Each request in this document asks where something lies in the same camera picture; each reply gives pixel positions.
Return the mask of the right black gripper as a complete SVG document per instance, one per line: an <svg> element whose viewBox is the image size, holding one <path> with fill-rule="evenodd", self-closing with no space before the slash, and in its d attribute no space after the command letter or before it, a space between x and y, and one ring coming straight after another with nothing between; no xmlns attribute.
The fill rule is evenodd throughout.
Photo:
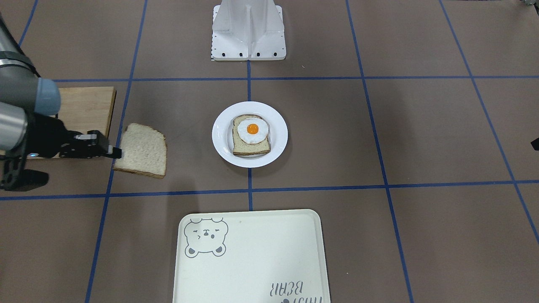
<svg viewBox="0 0 539 303"><path fill-rule="evenodd" d="M27 130L23 159L60 158L92 159L107 157L121 159L123 150L109 144L98 130L86 134L69 130L55 117L26 113Z"/></svg>

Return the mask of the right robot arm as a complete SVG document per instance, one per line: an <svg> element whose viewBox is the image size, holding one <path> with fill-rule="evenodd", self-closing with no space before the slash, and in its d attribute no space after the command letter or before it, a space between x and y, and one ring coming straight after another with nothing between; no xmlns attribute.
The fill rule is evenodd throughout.
<svg viewBox="0 0 539 303"><path fill-rule="evenodd" d="M1 150L23 148L25 157L119 159L120 148L104 134L65 128L57 114L61 96L56 83L39 75L32 61L1 21Z"/></svg>

